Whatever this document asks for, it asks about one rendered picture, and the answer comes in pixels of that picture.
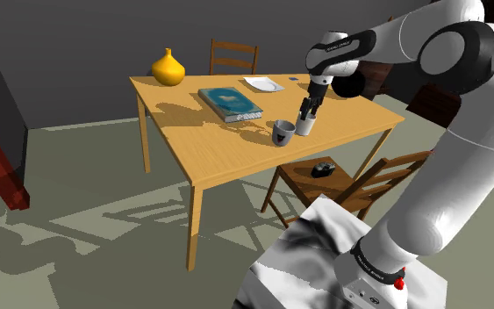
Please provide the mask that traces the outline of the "wooden slat-back chair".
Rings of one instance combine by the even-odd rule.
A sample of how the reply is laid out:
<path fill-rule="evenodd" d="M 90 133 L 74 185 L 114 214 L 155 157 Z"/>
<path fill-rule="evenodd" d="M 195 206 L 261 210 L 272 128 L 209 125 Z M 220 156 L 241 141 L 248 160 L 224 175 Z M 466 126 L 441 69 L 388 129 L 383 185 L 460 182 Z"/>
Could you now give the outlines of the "wooden slat-back chair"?
<path fill-rule="evenodd" d="M 259 51 L 260 48 L 258 46 L 249 46 L 246 44 L 212 39 L 209 74 L 217 75 L 218 72 L 215 71 L 215 67 L 225 66 L 248 69 L 251 75 L 255 75 L 259 58 Z M 250 54 L 251 57 L 249 59 L 247 59 L 246 56 L 244 56 L 242 59 L 233 58 L 232 54 L 229 55 L 229 53 L 231 52 Z"/>

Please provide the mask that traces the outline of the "grey mug with face print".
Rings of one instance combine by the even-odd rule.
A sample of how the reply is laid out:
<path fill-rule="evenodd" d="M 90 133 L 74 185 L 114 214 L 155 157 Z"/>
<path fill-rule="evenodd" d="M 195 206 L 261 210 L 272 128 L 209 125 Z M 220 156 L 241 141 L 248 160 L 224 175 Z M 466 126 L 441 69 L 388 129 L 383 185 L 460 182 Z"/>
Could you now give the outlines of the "grey mug with face print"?
<path fill-rule="evenodd" d="M 278 119 L 273 125 L 272 141 L 278 147 L 286 146 L 296 131 L 296 126 L 288 120 Z"/>

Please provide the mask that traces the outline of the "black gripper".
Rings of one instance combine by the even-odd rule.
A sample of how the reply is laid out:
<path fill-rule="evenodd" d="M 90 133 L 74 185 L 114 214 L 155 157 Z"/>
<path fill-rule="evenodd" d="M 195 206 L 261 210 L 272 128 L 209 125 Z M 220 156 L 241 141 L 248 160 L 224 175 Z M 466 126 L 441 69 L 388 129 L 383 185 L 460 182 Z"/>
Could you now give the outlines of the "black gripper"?
<path fill-rule="evenodd" d="M 300 107 L 300 118 L 305 119 L 307 113 L 311 110 L 311 114 L 313 116 L 316 115 L 320 104 L 326 94 L 327 85 L 326 84 L 318 84 L 315 82 L 310 82 L 308 86 L 309 96 L 303 99 L 303 102 Z"/>

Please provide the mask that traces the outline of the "grey white patterned robot stand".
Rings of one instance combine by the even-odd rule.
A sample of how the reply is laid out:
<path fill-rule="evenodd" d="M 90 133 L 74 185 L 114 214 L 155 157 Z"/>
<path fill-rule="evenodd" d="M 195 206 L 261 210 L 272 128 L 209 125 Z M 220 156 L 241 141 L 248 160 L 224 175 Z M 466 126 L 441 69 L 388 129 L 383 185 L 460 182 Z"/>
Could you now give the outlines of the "grey white patterned robot stand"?
<path fill-rule="evenodd" d="M 388 285 L 335 273 L 337 258 L 383 231 L 320 196 L 249 267 L 232 309 L 446 309 L 447 281 L 417 260 Z"/>

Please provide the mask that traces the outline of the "dark brown wooden cabinet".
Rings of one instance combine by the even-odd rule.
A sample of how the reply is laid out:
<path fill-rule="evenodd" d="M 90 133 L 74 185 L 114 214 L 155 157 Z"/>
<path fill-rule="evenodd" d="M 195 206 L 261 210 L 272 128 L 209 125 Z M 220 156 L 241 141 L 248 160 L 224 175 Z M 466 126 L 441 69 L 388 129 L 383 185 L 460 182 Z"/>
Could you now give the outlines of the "dark brown wooden cabinet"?
<path fill-rule="evenodd" d="M 407 104 L 407 111 L 439 126 L 448 127 L 461 107 L 458 95 L 422 78 L 412 63 L 361 61 L 357 70 L 366 78 L 363 97 L 370 100 L 376 95 L 394 97 Z"/>

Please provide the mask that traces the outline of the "yellow vase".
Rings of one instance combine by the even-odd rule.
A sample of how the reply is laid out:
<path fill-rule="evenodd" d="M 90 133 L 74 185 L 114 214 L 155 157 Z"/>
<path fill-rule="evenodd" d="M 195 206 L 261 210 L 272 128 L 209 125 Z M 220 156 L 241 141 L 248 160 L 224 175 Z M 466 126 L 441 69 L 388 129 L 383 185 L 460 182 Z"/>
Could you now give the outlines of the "yellow vase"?
<path fill-rule="evenodd" d="M 151 70 L 154 78 L 166 86 L 176 86 L 185 77 L 185 67 L 173 57 L 170 48 L 152 64 Z"/>

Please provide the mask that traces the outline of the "wooden chair with dark seat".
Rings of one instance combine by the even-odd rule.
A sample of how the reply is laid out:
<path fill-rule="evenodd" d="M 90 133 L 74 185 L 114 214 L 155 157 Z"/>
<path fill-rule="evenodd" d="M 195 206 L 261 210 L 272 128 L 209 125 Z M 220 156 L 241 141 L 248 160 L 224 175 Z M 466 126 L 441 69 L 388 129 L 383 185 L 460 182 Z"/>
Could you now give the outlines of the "wooden chair with dark seat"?
<path fill-rule="evenodd" d="M 431 154 L 431 151 L 422 151 L 392 160 L 382 158 L 357 180 L 329 156 L 279 165 L 264 198 L 261 212 L 271 207 L 284 226 L 295 221 L 293 218 L 285 219 L 271 200 L 277 181 L 282 179 L 304 206 L 310 206 L 320 195 L 325 195 L 345 210 L 356 212 L 357 218 L 363 220 L 380 197 L 418 170 Z M 330 176 L 313 178 L 311 170 L 319 162 L 334 163 L 336 169 Z"/>

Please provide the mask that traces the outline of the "white cup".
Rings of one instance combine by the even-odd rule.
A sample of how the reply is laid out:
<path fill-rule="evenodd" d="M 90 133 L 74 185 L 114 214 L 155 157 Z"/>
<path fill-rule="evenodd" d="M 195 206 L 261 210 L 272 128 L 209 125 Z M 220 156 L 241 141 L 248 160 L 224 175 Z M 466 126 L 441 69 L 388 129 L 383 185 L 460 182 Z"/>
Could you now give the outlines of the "white cup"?
<path fill-rule="evenodd" d="M 306 113 L 304 119 L 302 118 L 302 113 L 299 112 L 295 124 L 296 126 L 295 134 L 300 136 L 307 136 L 310 133 L 315 121 L 316 121 L 316 117 L 312 115 L 310 112 Z"/>

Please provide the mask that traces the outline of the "blue hardcover book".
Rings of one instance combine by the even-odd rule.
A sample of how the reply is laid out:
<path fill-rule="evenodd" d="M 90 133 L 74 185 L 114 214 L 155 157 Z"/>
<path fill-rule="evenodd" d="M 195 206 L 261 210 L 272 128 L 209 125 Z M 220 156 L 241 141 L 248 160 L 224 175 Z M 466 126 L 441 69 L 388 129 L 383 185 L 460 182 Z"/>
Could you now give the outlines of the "blue hardcover book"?
<path fill-rule="evenodd" d="M 259 119 L 262 109 L 234 87 L 200 89 L 197 94 L 225 123 Z"/>

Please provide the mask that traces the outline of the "wooden table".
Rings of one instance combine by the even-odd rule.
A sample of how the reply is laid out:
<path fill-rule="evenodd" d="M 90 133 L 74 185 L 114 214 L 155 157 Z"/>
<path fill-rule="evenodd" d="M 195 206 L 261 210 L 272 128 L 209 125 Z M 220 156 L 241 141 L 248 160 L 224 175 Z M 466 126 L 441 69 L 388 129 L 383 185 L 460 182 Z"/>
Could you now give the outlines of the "wooden table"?
<path fill-rule="evenodd" d="M 310 77 L 284 74 L 270 78 L 284 90 L 257 90 L 241 75 L 188 75 L 176 86 L 164 86 L 152 76 L 130 79 L 137 96 L 144 169 L 150 169 L 147 121 L 151 119 L 191 186 L 187 270 L 195 268 L 205 190 L 376 133 L 385 141 L 404 121 L 365 97 L 340 98 L 328 92 L 309 135 L 278 147 L 271 140 L 273 123 L 297 119 Z M 200 89 L 216 87 L 236 88 L 262 108 L 261 118 L 225 123 L 197 94 Z"/>

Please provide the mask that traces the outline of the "white square plate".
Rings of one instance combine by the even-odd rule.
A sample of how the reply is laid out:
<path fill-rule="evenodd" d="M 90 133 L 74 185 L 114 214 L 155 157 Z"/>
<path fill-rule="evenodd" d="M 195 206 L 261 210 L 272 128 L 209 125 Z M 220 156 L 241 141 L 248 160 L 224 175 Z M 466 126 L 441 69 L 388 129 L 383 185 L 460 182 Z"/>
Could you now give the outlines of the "white square plate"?
<path fill-rule="evenodd" d="M 283 86 L 274 82 L 267 76 L 244 77 L 244 80 L 250 86 L 260 91 L 276 92 L 276 91 L 284 90 Z"/>

